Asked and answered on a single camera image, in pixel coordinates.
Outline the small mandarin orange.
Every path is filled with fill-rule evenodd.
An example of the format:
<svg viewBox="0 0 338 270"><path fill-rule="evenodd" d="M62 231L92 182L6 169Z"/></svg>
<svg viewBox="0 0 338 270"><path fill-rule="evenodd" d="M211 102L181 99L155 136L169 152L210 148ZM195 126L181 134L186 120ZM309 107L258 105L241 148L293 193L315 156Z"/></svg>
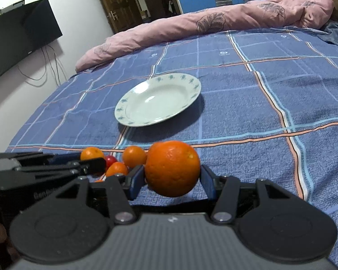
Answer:
<svg viewBox="0 0 338 270"><path fill-rule="evenodd" d="M105 158L104 153L97 147L87 147L80 153L80 160L92 160L96 158Z"/></svg>

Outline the red cherry tomato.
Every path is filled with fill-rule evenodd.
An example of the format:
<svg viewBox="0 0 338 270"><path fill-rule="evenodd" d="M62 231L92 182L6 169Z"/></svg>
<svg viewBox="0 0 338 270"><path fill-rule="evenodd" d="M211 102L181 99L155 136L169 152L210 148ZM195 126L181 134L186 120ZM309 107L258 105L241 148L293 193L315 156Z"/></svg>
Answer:
<svg viewBox="0 0 338 270"><path fill-rule="evenodd" d="M114 163L116 163L118 160L116 159L116 157L112 156L112 155L106 155L104 157L105 161L106 161L106 170L109 169L109 167L111 167Z"/></svg>

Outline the small orange kumquat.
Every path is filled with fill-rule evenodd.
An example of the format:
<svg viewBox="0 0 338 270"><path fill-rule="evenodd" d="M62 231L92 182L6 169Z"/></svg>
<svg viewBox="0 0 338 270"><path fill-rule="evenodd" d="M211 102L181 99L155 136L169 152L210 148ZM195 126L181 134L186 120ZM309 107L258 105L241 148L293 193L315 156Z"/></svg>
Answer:
<svg viewBox="0 0 338 270"><path fill-rule="evenodd" d="M110 177L117 174L122 174L126 176L128 175L128 173L129 173L128 167L124 163L115 162L106 171L105 176Z"/></svg>

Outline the small tangerine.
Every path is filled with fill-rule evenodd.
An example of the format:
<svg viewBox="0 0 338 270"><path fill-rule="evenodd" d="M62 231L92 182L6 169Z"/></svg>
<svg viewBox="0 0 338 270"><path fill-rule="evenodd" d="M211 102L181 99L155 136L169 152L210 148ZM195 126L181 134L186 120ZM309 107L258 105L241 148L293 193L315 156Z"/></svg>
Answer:
<svg viewBox="0 0 338 270"><path fill-rule="evenodd" d="M147 160L146 152L138 146L129 146L123 152L123 162L129 168L134 168L138 165L144 165Z"/></svg>

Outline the large orange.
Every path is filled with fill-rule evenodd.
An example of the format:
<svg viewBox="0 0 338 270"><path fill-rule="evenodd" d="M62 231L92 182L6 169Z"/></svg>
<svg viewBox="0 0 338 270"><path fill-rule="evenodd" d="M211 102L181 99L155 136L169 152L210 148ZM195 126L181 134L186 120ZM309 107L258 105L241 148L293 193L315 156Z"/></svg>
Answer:
<svg viewBox="0 0 338 270"><path fill-rule="evenodd" d="M157 142L148 150L145 178L151 190L175 198L195 187L200 169L200 158L189 144L175 140Z"/></svg>

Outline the white floral plate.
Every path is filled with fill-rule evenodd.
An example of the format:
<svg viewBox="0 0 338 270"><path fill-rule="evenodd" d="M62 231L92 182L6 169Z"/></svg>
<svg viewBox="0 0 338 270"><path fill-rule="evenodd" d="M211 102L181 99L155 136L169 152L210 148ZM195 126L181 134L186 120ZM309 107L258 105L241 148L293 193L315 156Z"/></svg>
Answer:
<svg viewBox="0 0 338 270"><path fill-rule="evenodd" d="M168 73L139 83L115 107L116 120L128 127L166 121L191 106L201 93L201 82L185 73Z"/></svg>

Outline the blue plaid bedsheet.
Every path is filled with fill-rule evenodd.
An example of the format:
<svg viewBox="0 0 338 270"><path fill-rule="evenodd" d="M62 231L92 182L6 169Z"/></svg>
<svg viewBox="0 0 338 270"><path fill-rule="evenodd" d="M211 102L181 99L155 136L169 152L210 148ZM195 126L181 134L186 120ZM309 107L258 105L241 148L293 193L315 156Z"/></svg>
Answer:
<svg viewBox="0 0 338 270"><path fill-rule="evenodd" d="M124 127L117 102L164 74L201 82L182 113L148 127ZM30 116L10 152L67 154L179 140L202 163L242 181L259 177L304 198L338 227L338 46L307 29L226 31L163 43L79 72ZM330 256L338 265L338 240Z"/></svg>

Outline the brown wooden door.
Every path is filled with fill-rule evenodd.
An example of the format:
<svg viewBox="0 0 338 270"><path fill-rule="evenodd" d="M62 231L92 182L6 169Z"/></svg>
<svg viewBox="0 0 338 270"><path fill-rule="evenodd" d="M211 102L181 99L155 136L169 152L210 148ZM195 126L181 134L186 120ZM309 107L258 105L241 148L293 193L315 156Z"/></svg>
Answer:
<svg viewBox="0 0 338 270"><path fill-rule="evenodd" d="M114 34L143 23L136 0L100 1Z"/></svg>

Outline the pink floral comforter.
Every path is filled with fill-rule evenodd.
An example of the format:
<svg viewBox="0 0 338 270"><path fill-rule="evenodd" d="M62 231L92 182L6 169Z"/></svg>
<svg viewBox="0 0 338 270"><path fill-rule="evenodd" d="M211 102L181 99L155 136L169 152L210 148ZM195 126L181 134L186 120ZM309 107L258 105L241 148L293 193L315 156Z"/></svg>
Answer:
<svg viewBox="0 0 338 270"><path fill-rule="evenodd" d="M112 35L88 50L75 70L81 72L141 48L196 35L285 26L320 29L333 10L332 0L254 0L162 18Z"/></svg>

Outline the grey blue blanket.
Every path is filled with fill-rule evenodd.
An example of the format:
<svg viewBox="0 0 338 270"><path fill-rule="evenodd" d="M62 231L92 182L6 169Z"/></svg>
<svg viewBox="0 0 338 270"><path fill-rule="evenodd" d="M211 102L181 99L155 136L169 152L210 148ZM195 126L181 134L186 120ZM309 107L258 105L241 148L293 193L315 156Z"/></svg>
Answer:
<svg viewBox="0 0 338 270"><path fill-rule="evenodd" d="M317 36L330 44L338 46L338 21L330 20L322 28Z"/></svg>

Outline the black wall television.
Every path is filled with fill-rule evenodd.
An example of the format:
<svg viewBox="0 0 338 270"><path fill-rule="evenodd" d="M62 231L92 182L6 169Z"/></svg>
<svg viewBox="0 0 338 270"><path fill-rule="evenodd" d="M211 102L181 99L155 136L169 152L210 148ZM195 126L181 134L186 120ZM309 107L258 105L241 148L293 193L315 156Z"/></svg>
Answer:
<svg viewBox="0 0 338 270"><path fill-rule="evenodd" d="M0 15L0 76L62 35L49 0L31 2Z"/></svg>

